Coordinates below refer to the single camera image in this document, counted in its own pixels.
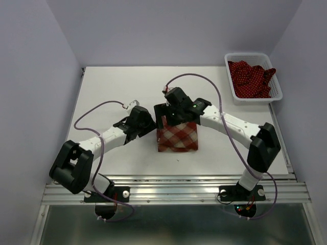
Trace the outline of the red beige plaid skirt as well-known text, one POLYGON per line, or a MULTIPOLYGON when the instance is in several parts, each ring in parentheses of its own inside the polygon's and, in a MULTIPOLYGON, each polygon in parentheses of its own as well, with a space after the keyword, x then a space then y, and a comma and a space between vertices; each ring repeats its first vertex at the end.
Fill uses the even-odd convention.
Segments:
POLYGON ((187 122, 177 126, 169 126, 166 117, 162 118, 163 129, 156 129, 157 150, 159 152, 193 152, 197 151, 197 124, 187 122))

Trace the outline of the red white polka-dot skirt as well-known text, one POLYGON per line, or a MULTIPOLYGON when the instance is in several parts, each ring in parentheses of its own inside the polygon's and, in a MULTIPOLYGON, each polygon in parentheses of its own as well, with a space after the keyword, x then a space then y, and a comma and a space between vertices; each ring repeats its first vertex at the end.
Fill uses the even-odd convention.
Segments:
POLYGON ((276 73, 275 68, 264 69, 256 65, 250 66, 245 61, 228 61, 235 94, 241 99, 271 98, 269 82, 276 73))

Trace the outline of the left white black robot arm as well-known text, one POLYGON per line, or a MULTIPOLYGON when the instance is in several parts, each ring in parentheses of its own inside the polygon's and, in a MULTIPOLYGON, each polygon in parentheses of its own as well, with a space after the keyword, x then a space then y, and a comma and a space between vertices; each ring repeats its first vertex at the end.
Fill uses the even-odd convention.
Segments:
POLYGON ((141 106, 134 106, 128 116, 113 124, 102 134, 81 142, 66 141, 49 172, 57 181, 73 194, 82 191, 95 192, 102 201, 115 201, 114 183, 98 172, 92 173, 95 160, 102 160, 104 154, 115 148, 141 138, 156 129, 150 112, 141 106))

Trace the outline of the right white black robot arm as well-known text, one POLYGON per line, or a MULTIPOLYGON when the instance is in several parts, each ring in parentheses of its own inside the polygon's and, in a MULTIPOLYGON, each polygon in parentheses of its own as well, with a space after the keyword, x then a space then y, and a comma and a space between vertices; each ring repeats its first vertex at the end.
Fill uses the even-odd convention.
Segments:
POLYGON ((180 87, 165 93, 166 102, 154 106, 157 127, 164 127, 165 119, 169 126, 183 123, 196 123, 214 129, 228 136, 230 142, 239 142, 248 149, 245 170, 235 186, 226 192, 230 200, 239 197, 247 199, 262 175, 266 173, 281 150, 274 126, 251 124, 224 113, 211 102, 197 98, 191 100, 180 87))

